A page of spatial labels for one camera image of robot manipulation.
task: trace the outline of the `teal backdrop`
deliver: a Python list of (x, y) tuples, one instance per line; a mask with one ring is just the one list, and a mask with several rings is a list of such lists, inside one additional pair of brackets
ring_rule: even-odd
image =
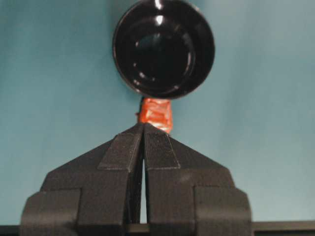
[[(112, 59), (134, 2), (0, 0), (1, 225), (19, 223), (48, 171), (135, 124), (141, 96)], [(255, 221), (314, 220), (315, 1), (190, 2), (216, 59), (172, 102), (172, 136), (231, 170)]]

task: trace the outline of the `lens rim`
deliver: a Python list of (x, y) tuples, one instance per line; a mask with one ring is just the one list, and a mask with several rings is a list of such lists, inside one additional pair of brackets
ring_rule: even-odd
[(198, 20), (202, 23), (202, 29), (205, 31), (205, 33), (207, 34), (207, 38), (210, 40), (209, 42), (209, 48), (203, 48), (203, 50), (206, 50), (208, 53), (208, 61), (203, 62), (203, 67), (205, 67), (205, 71), (204, 74), (202, 76), (199, 76), (198, 79), (198, 83), (196, 83), (196, 85), (194, 86), (189, 86), (189, 82), (187, 82), (187, 87), (188, 88), (184, 88), (184, 89), (179, 89), (179, 91), (175, 92), (175, 93), (165, 93), (165, 92), (156, 92), (156, 91), (143, 91), (140, 88), (138, 88), (134, 83), (131, 82), (131, 79), (128, 78), (128, 75), (126, 75), (123, 70), (122, 70), (122, 65), (120, 65), (119, 61), (118, 61), (118, 56), (117, 56), (117, 47), (118, 47), (118, 34), (122, 28), (122, 26), (124, 26), (124, 24), (127, 22), (126, 18), (131, 15), (135, 9), (143, 6), (148, 6), (149, 4), (154, 4), (154, 0), (140, 0), (138, 1), (136, 4), (134, 4), (129, 10), (126, 11), (126, 13), (122, 16), (122, 18), (119, 20), (117, 27), (115, 29), (114, 32), (114, 36), (113, 36), (113, 58), (114, 58), (114, 62), (116, 65), (116, 68), (121, 76), (121, 78), (124, 80), (124, 82), (134, 91), (136, 91), (137, 93), (145, 96), (145, 97), (152, 97), (152, 98), (162, 98), (162, 99), (176, 99), (176, 98), (180, 98), (183, 97), (193, 91), (195, 91), (200, 85), (203, 84), (203, 82), (206, 80), (206, 78), (208, 77), (213, 63), (214, 63), (214, 57), (215, 57), (215, 43), (214, 43), (214, 37), (211, 31), (211, 28), (209, 26), (209, 24), (207, 23), (207, 20), (205, 19), (205, 17), (202, 15), (202, 13), (200, 12), (199, 8), (197, 8), (196, 6), (194, 6), (191, 3), (188, 3), (186, 1), (183, 0), (159, 0), (159, 2), (161, 3), (162, 6), (167, 5), (167, 4), (173, 4), (174, 2), (180, 2), (181, 4), (185, 4), (186, 6), (188, 6), (190, 9), (192, 9), (195, 12), (194, 17), (197, 17)]

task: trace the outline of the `orange tape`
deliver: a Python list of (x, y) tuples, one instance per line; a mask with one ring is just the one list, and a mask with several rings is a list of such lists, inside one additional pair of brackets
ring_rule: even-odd
[(150, 123), (154, 127), (170, 133), (173, 129), (171, 101), (166, 99), (144, 98), (138, 121)]

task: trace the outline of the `orange wrapped object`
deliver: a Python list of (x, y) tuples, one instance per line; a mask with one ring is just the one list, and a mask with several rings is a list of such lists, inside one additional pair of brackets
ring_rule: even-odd
[(171, 101), (167, 99), (144, 98), (138, 121), (150, 123), (154, 127), (170, 133), (173, 129)]

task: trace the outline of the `black plastic part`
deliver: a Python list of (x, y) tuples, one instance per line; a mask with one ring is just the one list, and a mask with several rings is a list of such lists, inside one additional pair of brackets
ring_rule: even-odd
[(152, 236), (251, 235), (247, 196), (235, 188), (226, 167), (150, 124), (144, 140)]
[(251, 235), (247, 196), (229, 170), (142, 123), (50, 172), (20, 235), (124, 236), (140, 219), (143, 158), (150, 235)]
[(215, 45), (196, 7), (181, 0), (141, 0), (118, 23), (113, 54), (122, 78), (136, 92), (172, 99), (206, 79)]

